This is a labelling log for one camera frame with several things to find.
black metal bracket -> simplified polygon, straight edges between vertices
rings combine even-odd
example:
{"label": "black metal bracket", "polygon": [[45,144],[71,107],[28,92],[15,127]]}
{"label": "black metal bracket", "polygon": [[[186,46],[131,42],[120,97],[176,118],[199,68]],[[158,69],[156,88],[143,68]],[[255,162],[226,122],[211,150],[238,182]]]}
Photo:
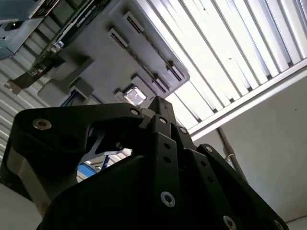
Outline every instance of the black metal bracket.
{"label": "black metal bracket", "polygon": [[[288,229],[212,146],[194,146],[170,103],[158,97],[149,109],[121,103],[22,111],[2,181],[33,200],[44,217],[40,230],[96,227],[102,215],[106,228]],[[118,146],[132,155],[76,183],[87,152]],[[121,220],[111,221],[119,211]]]}

white wall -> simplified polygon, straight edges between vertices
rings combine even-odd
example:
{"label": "white wall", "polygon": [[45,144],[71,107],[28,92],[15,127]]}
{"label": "white wall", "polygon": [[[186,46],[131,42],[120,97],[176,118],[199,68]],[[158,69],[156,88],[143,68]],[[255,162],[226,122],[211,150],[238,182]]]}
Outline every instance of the white wall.
{"label": "white wall", "polygon": [[[306,215],[307,78],[222,128],[256,192],[284,220]],[[215,131],[195,143],[202,142],[223,154]]]}
{"label": "white wall", "polygon": [[1,230],[36,230],[40,221],[32,202],[0,184]]}
{"label": "white wall", "polygon": [[289,230],[306,230],[307,218],[299,219],[288,224]]}

ceiling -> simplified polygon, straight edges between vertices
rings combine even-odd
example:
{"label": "ceiling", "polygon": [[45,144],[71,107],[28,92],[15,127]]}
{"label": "ceiling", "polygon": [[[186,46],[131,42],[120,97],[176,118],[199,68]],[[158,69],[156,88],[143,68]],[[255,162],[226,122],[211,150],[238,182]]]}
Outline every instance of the ceiling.
{"label": "ceiling", "polygon": [[167,100],[194,139],[307,64],[306,1],[136,1],[190,73]]}

metal pipe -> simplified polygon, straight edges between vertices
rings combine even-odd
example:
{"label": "metal pipe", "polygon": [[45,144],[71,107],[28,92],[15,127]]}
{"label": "metal pipe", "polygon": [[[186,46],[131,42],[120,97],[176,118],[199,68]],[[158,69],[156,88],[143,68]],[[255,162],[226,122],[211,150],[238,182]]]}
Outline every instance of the metal pipe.
{"label": "metal pipe", "polygon": [[224,131],[222,130],[221,127],[217,128],[217,133],[219,135],[219,138],[223,144],[223,151],[224,151],[224,154],[226,156],[226,160],[227,161],[231,161],[234,169],[237,171],[237,173],[242,177],[243,180],[245,180],[247,183],[247,179],[243,173],[243,170],[239,164],[239,162],[237,161],[236,159],[236,155],[235,155],[235,152],[234,152],[234,149],[231,147],[229,141],[227,140],[227,137],[224,133]]}

blue object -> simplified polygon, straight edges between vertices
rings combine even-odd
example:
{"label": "blue object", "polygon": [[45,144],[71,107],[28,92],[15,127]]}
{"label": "blue object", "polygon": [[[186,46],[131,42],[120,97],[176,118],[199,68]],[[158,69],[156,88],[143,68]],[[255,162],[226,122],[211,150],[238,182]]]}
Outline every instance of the blue object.
{"label": "blue object", "polygon": [[66,99],[66,101],[63,102],[63,104],[61,105],[61,107],[66,107],[69,106],[69,103],[73,101],[73,99],[75,99],[75,96],[77,96],[78,92],[76,90],[73,90],[71,92],[71,95]]}
{"label": "blue object", "polygon": [[94,174],[97,173],[94,169],[92,169],[90,166],[86,164],[80,164],[78,172],[82,173],[86,177],[93,176]]}

